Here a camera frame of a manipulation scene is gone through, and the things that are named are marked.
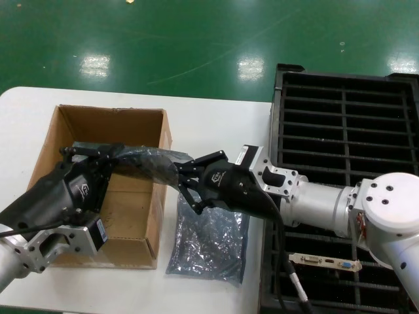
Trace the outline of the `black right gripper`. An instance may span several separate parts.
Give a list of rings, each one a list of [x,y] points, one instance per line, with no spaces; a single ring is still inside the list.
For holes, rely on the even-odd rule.
[[[201,215],[205,208],[219,207],[230,212],[239,212],[252,217],[276,220],[278,211],[272,200],[246,171],[235,164],[218,162],[226,160],[223,150],[207,154],[188,162],[175,162],[178,170],[180,194],[192,210]],[[183,175],[203,172],[199,180]],[[191,191],[200,196],[196,201]]]

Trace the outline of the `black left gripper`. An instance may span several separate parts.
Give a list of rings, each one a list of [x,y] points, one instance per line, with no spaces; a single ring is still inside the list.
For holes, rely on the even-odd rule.
[[[64,162],[1,211],[1,224],[12,229],[32,228],[69,220],[81,211],[99,213],[122,143],[80,142],[60,147]],[[82,162],[92,158],[93,162]]]

